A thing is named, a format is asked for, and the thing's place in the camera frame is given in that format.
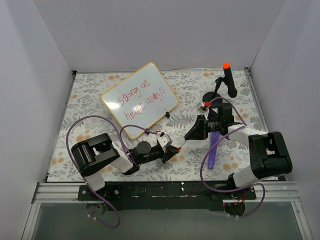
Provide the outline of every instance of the yellow whiteboard border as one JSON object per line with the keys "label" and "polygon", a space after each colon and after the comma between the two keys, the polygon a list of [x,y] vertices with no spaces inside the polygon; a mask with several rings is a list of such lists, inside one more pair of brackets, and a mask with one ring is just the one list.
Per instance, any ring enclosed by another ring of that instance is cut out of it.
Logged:
{"label": "yellow whiteboard border", "polygon": [[[172,111],[172,109],[174,109],[176,106],[179,105],[180,101],[179,98],[177,97],[177,95],[175,94],[175,92],[172,90],[171,86],[169,85],[169,83],[167,82],[167,80],[165,79],[165,77],[162,75],[162,73],[160,72],[159,68],[157,67],[157,65],[154,62],[149,62],[146,65],[144,65],[143,67],[141,67],[139,70],[135,71],[134,73],[132,73],[131,75],[129,75],[128,77],[126,77],[125,79],[123,79],[121,82],[118,82],[116,85],[114,85],[112,88],[110,88],[109,90],[107,90],[106,92],[104,92],[101,95],[101,100],[102,102],[106,105],[106,107],[109,109],[109,112],[114,116],[114,118],[116,119],[116,121],[120,124],[121,127],[123,127],[123,125],[120,123],[120,121],[118,120],[118,118],[116,117],[116,115],[114,115],[114,113],[112,112],[112,110],[108,107],[108,105],[106,104],[106,102],[104,101],[103,97],[104,95],[111,91],[113,88],[115,88],[116,86],[118,86],[119,84],[122,84],[125,80],[127,80],[128,78],[130,78],[131,76],[133,76],[134,74],[136,74],[137,72],[139,72],[140,70],[144,69],[146,66],[148,66],[149,64],[153,64],[155,66],[155,68],[158,70],[158,72],[160,73],[161,77],[163,78],[163,80],[166,82],[166,84],[169,86],[169,88],[171,89],[173,95],[176,97],[176,99],[178,100],[178,103],[171,108],[168,112]],[[150,127],[152,127],[156,122],[158,122],[160,119],[162,119],[164,116],[166,115],[166,113],[164,113],[158,120],[156,120],[154,123],[152,123],[150,126],[147,127],[147,129],[149,129]],[[141,134],[143,134],[144,132],[140,133],[138,136],[136,137],[132,137],[130,136],[130,134],[127,132],[127,129],[124,129],[124,131],[126,132],[126,134],[129,136],[129,138],[131,139],[136,139],[138,137],[140,137]]]}

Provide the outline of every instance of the purple eraser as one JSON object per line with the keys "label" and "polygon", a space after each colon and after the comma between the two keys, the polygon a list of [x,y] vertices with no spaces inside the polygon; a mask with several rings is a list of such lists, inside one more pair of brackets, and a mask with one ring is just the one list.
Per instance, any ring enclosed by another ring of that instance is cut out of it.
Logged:
{"label": "purple eraser", "polygon": [[[210,148],[219,140],[220,133],[218,131],[213,132],[211,134],[211,144]],[[215,162],[216,162],[216,154],[217,154],[217,147],[215,147],[209,154],[208,158],[208,169],[214,169]]]}

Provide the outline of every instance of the gray leaf pattern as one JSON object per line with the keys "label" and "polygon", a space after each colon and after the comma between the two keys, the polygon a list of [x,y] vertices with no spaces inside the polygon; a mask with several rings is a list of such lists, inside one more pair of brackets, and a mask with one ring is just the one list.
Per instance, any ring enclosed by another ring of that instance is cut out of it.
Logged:
{"label": "gray leaf pattern", "polygon": [[[262,122],[257,114],[244,71],[234,70],[232,74],[238,96],[229,98],[228,88],[224,84],[221,85],[219,94],[230,99],[250,127],[262,130]],[[130,73],[80,73],[76,75],[48,170],[48,182],[82,182],[82,177],[73,166],[67,153],[67,131],[76,120],[87,115],[104,116],[120,129],[120,125],[101,101],[101,95],[129,75]],[[180,104],[170,112],[169,119],[163,117],[150,130],[160,130],[169,134],[173,145],[179,147],[185,142],[184,135],[200,114],[197,112],[197,103],[202,100],[204,93],[214,90],[215,80],[223,76],[223,71],[166,71],[163,72],[163,76],[178,96]],[[102,133],[108,133],[113,142],[120,146],[118,136],[112,126],[102,119],[94,118],[80,122],[71,131],[69,146],[72,147],[77,142]],[[129,148],[135,147],[140,141],[148,141],[152,146],[156,144],[156,138],[151,134],[142,134],[137,139],[130,139],[123,133],[122,137]],[[210,139],[187,141],[180,153],[168,162],[162,163],[159,159],[148,162],[141,165],[140,171],[130,176],[123,175],[110,165],[101,171],[106,181],[198,181],[200,180],[200,165],[209,148]],[[206,164],[203,176],[208,180],[226,180],[228,175],[249,164],[249,150],[245,146],[231,140],[223,140],[217,148],[214,169],[208,170]]]}

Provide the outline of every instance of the gray wall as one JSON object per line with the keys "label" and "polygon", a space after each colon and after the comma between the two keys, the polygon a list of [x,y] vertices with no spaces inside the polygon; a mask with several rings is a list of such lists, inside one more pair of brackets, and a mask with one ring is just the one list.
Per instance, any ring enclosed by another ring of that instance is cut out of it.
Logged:
{"label": "gray wall", "polygon": [[33,0],[72,70],[250,67],[285,0]]}
{"label": "gray wall", "polygon": [[252,66],[270,131],[283,133],[315,239],[319,228],[320,1],[286,0]]}
{"label": "gray wall", "polygon": [[32,0],[0,0],[0,239],[20,239],[71,71]]}

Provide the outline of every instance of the floral pattern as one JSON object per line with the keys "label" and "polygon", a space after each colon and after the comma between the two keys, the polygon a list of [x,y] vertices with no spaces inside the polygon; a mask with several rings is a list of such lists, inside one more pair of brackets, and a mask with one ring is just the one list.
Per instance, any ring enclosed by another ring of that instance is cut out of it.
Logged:
{"label": "floral pattern", "polygon": [[[219,94],[230,99],[250,127],[262,130],[262,121],[257,114],[245,72],[234,70],[232,74],[238,90],[237,97],[229,98],[228,89],[224,84],[221,85]],[[68,156],[67,131],[72,123],[87,115],[104,116],[120,129],[120,125],[101,101],[101,95],[129,75],[130,73],[76,75],[48,170],[47,182],[83,181]],[[197,112],[197,103],[202,100],[206,92],[214,90],[215,80],[223,76],[223,71],[166,71],[163,75],[179,97],[180,104],[170,112],[169,119],[163,117],[150,130],[160,130],[169,134],[173,145],[179,147],[184,144],[184,135],[200,114]],[[119,146],[116,131],[110,124],[98,118],[89,118],[79,123],[70,134],[69,145],[72,147],[77,142],[102,133],[108,133],[113,142]],[[148,141],[152,146],[156,144],[156,138],[152,134],[144,133],[137,139],[130,139],[124,133],[123,139],[129,148],[135,147],[140,141]],[[190,140],[183,145],[179,154],[165,164],[158,159],[141,165],[140,171],[129,176],[123,175],[110,165],[101,171],[106,181],[199,181],[200,165],[209,147],[210,139]],[[226,180],[231,173],[249,164],[249,151],[245,146],[235,141],[223,140],[217,149],[214,169],[208,170],[205,165],[203,176],[207,180]]]}

